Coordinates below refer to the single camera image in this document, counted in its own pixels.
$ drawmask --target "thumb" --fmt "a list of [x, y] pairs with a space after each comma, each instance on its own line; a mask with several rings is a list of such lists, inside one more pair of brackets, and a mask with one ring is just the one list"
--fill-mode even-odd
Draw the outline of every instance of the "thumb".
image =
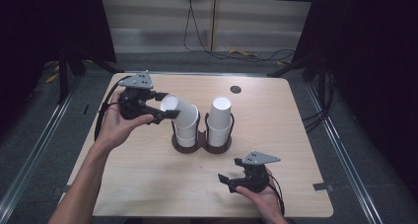
[[242, 194], [243, 196], [248, 198], [249, 200], [251, 200], [251, 201], [253, 200], [254, 193], [251, 190], [249, 190], [248, 188], [246, 188], [246, 187], [236, 187], [236, 191], [239, 194]]
[[130, 125], [132, 129], [141, 126], [145, 123], [151, 122], [154, 120], [154, 117], [151, 114], [143, 114], [141, 116], [138, 116], [132, 120], [130, 120]]

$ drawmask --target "wire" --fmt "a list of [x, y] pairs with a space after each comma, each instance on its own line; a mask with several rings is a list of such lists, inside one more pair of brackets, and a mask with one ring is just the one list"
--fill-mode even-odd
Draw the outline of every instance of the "wire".
[[104, 99], [104, 102], [102, 103], [101, 108], [99, 109], [99, 115], [98, 115], [98, 119], [96, 121], [96, 128], [95, 128], [95, 141], [96, 139], [99, 137], [99, 133], [101, 132], [102, 129], [102, 122], [104, 120], [104, 116], [105, 116], [105, 112], [107, 111], [107, 109], [110, 107], [110, 105], [114, 105], [114, 104], [118, 104], [117, 103], [110, 103], [108, 104], [107, 102], [110, 100], [110, 97], [113, 95], [114, 90], [116, 90], [117, 86], [119, 86], [119, 82], [122, 80], [125, 80], [127, 78], [129, 78], [130, 76], [125, 76], [121, 79], [119, 79], [110, 89], [110, 91], [107, 93], [107, 96]]
[[129, 101], [125, 101], [125, 102], [117, 102], [117, 103], [111, 103], [111, 104], [108, 104], [108, 108], [110, 108], [110, 106], [111, 106], [111, 105], [115, 105], [115, 104], [125, 104], [126, 102], [129, 102]]
[[272, 184], [267, 184], [276, 193], [277, 198], [279, 199], [279, 203], [280, 203], [280, 211], [282, 212], [282, 215], [284, 216], [285, 215], [285, 202], [283, 200], [282, 189], [280, 188], [279, 183], [273, 176], [271, 175], [268, 175], [268, 176], [271, 177], [276, 183], [276, 185], [279, 187], [279, 191], [277, 191], [277, 189]]
[[320, 112], [303, 119], [303, 120], [309, 120], [309, 119], [314, 118], [317, 115], [319, 115], [319, 118], [317, 118], [314, 122], [311, 122], [310, 124], [305, 126], [305, 129], [307, 130], [307, 133], [310, 133], [321, 122], [323, 122], [323, 120], [327, 117], [327, 115], [329, 113], [329, 110], [330, 110], [331, 104], [332, 104], [332, 100], [333, 100], [333, 96], [334, 96], [334, 91], [335, 91], [335, 78], [332, 76], [331, 73], [328, 73], [327, 87], [328, 87], [328, 90], [329, 90], [329, 98], [328, 98], [328, 102], [325, 105], [325, 107]]
[[[184, 30], [184, 37], [183, 37], [183, 45], [184, 47], [191, 52], [206, 52], [207, 54], [209, 54], [212, 57], [215, 57], [217, 59], [236, 59], [236, 60], [242, 60], [242, 61], [247, 61], [247, 62], [263, 62], [263, 61], [280, 61], [280, 60], [284, 60], [289, 58], [290, 56], [292, 56], [295, 53], [294, 49], [279, 49], [273, 52], [273, 54], [268, 57], [268, 58], [244, 58], [244, 57], [233, 57], [231, 55], [225, 55], [222, 53], [217, 53], [214, 51], [209, 51], [205, 48], [205, 46], [203, 45], [202, 39], [200, 38], [200, 33], [199, 33], [199, 29], [197, 28], [197, 23], [196, 23], [196, 18], [194, 17], [194, 11], [193, 11], [193, 6], [191, 4], [191, 0], [188, 0], [189, 3], [189, 8], [188, 8], [188, 14], [187, 14], [187, 22], [186, 22], [186, 26], [185, 26], [185, 30]], [[189, 25], [189, 20], [190, 20], [190, 14], [192, 16], [193, 19], [193, 23], [194, 23], [194, 28], [196, 30], [197, 33], [197, 38], [199, 39], [200, 42], [200, 46], [203, 48], [203, 50], [192, 50], [189, 47], [187, 47], [185, 40], [187, 38], [187, 30], [188, 30], [188, 25]], [[279, 52], [283, 52], [283, 51], [291, 51], [289, 54], [281, 57], [281, 58], [275, 58], [273, 59], [274, 55], [276, 55]]]

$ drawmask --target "finger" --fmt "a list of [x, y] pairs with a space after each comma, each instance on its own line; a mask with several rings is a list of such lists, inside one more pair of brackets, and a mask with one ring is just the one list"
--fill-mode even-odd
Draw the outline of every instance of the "finger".
[[270, 171], [270, 169], [268, 169], [268, 167], [265, 167], [265, 170], [267, 170], [267, 173], [268, 173], [268, 175], [272, 175], [272, 173], [271, 173], [271, 171]]
[[138, 116], [136, 118], [129, 120], [129, 123], [132, 126], [132, 128], [135, 128], [143, 124], [149, 123], [153, 120], [154, 120], [154, 117], [150, 113], [148, 113], [148, 114], [143, 114], [141, 116]]
[[248, 198], [249, 200], [251, 200], [251, 201], [253, 200], [254, 193], [251, 190], [249, 190], [248, 188], [246, 188], [246, 187], [236, 187], [236, 191], [239, 194], [242, 194], [243, 196]]
[[117, 101], [119, 100], [119, 98], [120, 98], [120, 94], [122, 94], [122, 91], [115, 91], [114, 93], [113, 93], [113, 95], [111, 96], [111, 100], [110, 100], [110, 102], [111, 103], [117, 103]]

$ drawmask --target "dark brown cup holder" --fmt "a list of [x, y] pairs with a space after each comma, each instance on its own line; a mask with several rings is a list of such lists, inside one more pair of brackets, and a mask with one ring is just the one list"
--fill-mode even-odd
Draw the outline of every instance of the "dark brown cup holder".
[[231, 114], [231, 129], [230, 129], [230, 133], [228, 134], [228, 139], [227, 142], [219, 147], [215, 147], [212, 146], [208, 143], [209, 140], [209, 126], [208, 126], [208, 117], [209, 117], [209, 113], [206, 114], [205, 116], [205, 124], [206, 124], [206, 130], [203, 132], [199, 131], [199, 122], [200, 122], [200, 113], [199, 116], [197, 117], [197, 121], [196, 121], [196, 141], [195, 144], [191, 147], [183, 147], [181, 145], [179, 145], [177, 143], [177, 139], [176, 139], [176, 134], [175, 134], [175, 125], [172, 122], [172, 128], [173, 128], [173, 136], [172, 136], [172, 145], [173, 148], [180, 153], [184, 153], [184, 154], [188, 154], [188, 153], [193, 153], [197, 150], [199, 150], [199, 148], [203, 148], [205, 149], [207, 152], [212, 153], [212, 154], [222, 154], [227, 152], [230, 147], [231, 147], [231, 143], [232, 143], [232, 137], [231, 137], [231, 133], [233, 131], [234, 128], [234, 123], [235, 123], [235, 119], [234, 116]]

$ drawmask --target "hand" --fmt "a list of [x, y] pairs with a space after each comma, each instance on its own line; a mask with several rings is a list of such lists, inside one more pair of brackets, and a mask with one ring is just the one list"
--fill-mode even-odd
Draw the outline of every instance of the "hand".
[[[271, 176], [271, 171], [268, 168], [266, 169]], [[270, 184], [276, 188], [271, 177]], [[237, 187], [236, 191], [251, 200], [266, 223], [287, 223], [280, 211], [278, 197], [271, 187], [266, 187], [258, 193], [252, 192], [246, 187]]]
[[154, 119], [151, 114], [144, 114], [130, 120], [124, 119], [120, 115], [117, 103], [121, 93], [118, 91], [112, 95], [110, 106], [104, 115], [101, 132], [96, 140], [96, 143], [102, 144], [108, 151], [122, 144], [134, 128]]

